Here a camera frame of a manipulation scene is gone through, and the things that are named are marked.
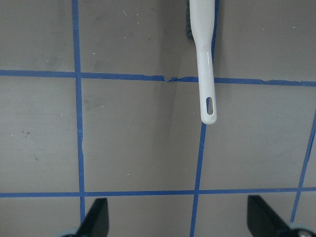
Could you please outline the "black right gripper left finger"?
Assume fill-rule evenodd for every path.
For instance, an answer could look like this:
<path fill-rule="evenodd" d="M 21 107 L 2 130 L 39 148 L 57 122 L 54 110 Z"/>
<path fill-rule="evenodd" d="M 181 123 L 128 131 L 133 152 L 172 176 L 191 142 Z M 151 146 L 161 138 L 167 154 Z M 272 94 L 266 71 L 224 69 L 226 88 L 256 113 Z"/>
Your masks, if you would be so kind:
<path fill-rule="evenodd" d="M 106 237 L 109 233 L 107 198 L 97 198 L 77 230 L 78 237 Z"/>

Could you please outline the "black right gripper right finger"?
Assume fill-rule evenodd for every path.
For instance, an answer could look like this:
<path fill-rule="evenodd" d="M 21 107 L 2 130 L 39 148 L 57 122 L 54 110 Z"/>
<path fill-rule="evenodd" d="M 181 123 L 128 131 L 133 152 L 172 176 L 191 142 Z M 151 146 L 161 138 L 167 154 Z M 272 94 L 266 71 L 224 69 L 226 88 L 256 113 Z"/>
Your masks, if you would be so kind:
<path fill-rule="evenodd" d="M 247 198 L 247 227 L 253 237 L 299 237 L 259 195 Z"/>

